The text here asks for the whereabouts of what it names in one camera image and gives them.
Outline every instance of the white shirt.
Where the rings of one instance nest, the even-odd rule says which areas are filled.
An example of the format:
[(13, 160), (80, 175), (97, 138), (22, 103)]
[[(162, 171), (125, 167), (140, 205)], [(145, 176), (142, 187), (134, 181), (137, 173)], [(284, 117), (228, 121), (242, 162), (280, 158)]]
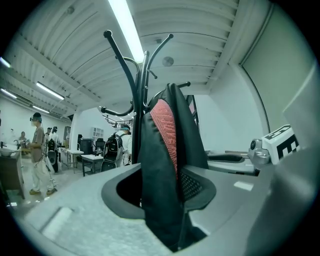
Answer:
[[(125, 132), (123, 130), (118, 130), (115, 134), (118, 136), (123, 135)], [(132, 154), (132, 137), (129, 134), (126, 134), (121, 137), (122, 139), (122, 146), (123, 146), (123, 152), (124, 152), (124, 160), (123, 157), (120, 156), (120, 159), (117, 163), (117, 166), (125, 166), (129, 163), (129, 155)]]
[(55, 143), (55, 149), (54, 150), (58, 150), (58, 143), (60, 143), (60, 139), (58, 137), (58, 134), (55, 132), (55, 133), (50, 133), (49, 134), (49, 141), (50, 140), (53, 140), (54, 143)]

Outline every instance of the floor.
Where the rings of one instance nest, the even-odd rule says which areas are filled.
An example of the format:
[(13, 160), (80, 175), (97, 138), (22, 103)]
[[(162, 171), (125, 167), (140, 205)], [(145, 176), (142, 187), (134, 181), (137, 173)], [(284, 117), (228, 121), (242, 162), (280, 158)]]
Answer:
[(54, 197), (56, 193), (63, 190), (69, 184), (78, 179), (83, 178), (82, 172), (82, 163), (79, 162), (77, 168), (67, 168), (66, 166), (60, 166), (58, 173), (51, 174), (52, 179), (55, 181), (55, 188), (58, 190), (56, 193), (52, 194), (51, 196), (47, 196), (46, 192), (47, 189), (45, 187), (41, 188), (40, 195), (30, 195), (29, 190), (33, 188), (33, 181), (32, 181), (32, 163), (29, 157), (22, 157), (21, 159), (22, 168), (22, 176), (24, 180), (24, 197), (19, 195), (18, 190), (7, 190), (7, 194), (9, 197), (10, 205), (7, 207), (12, 212), (12, 214), (17, 218), (24, 218), (24, 216), (37, 204), (41, 204), (41, 202), (45, 200), (50, 200), (50, 197)]

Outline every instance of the white box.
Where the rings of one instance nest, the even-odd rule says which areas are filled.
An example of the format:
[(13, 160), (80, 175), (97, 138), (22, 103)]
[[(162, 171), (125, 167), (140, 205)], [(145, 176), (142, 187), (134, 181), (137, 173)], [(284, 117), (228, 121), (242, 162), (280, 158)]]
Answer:
[(281, 158), (300, 149), (297, 138), (290, 124), (262, 137), (262, 148), (269, 151), (271, 162), (276, 165)]

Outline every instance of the red mesh lining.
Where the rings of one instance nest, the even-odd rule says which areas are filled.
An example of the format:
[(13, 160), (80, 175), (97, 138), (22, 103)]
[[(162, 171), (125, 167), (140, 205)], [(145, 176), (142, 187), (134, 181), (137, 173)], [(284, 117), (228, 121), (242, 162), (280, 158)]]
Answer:
[(177, 138), (174, 114), (172, 113), (168, 103), (166, 103), (163, 99), (158, 100), (157, 104), (150, 111), (150, 114), (164, 140), (164, 144), (173, 162), (175, 177), (178, 179)]

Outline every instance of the beige pants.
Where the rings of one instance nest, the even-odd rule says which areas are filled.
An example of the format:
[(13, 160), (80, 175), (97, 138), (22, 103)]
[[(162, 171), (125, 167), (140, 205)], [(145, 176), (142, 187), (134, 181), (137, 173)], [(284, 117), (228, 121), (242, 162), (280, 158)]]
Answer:
[(46, 186), (47, 190), (53, 190), (54, 185), (50, 181), (49, 171), (46, 167), (46, 163), (41, 160), (39, 162), (32, 163), (32, 179), (33, 179), (33, 190), (40, 191), (40, 181), (43, 186)]

